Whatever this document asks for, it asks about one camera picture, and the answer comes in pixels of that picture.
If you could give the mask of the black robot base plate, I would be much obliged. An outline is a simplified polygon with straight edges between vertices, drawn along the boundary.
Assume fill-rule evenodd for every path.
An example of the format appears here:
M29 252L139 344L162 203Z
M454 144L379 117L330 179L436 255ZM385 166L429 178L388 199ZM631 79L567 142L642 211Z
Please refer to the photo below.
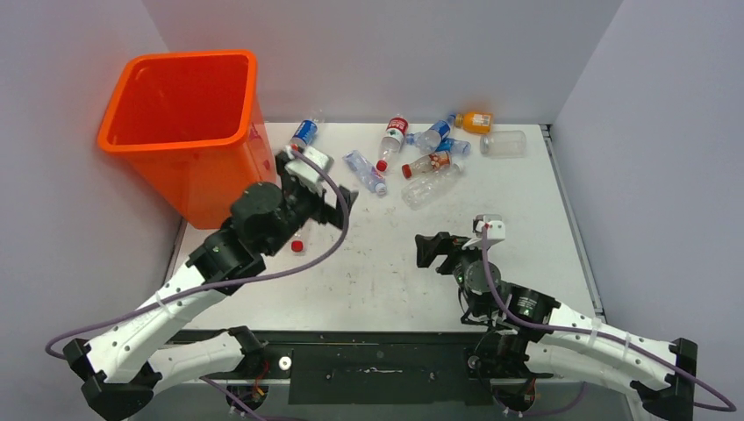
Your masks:
M525 358L495 333L258 331L262 353L213 380L289 385L290 404L487 405L524 392Z

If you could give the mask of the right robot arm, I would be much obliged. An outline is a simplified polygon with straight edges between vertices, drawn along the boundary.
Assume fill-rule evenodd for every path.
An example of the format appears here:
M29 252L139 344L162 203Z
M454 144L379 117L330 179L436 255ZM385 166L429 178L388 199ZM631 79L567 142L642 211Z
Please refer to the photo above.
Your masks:
M415 237L418 268L442 257L436 272L454 277L461 323L497 337L495 355L479 355L477 374L572 378L617 391L663 420L693 418L694 342L644 339L503 280L486 253L504 239L504 223L497 221L477 222L472 237Z

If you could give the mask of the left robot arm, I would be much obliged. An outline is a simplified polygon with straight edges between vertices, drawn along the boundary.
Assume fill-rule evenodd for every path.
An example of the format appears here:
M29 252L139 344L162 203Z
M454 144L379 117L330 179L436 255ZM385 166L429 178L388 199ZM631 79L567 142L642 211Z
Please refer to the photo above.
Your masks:
M220 373L242 378L269 368L265 343L246 326L183 346L169 341L196 316L243 285L270 279L265 258L277 254L309 221L349 228L356 193L333 185L333 159L307 146L275 157L279 183L256 182L231 205L218 230L137 310L73 334L63 357L82 380L88 406L106 420L125 420L162 391ZM335 204L326 201L332 188Z

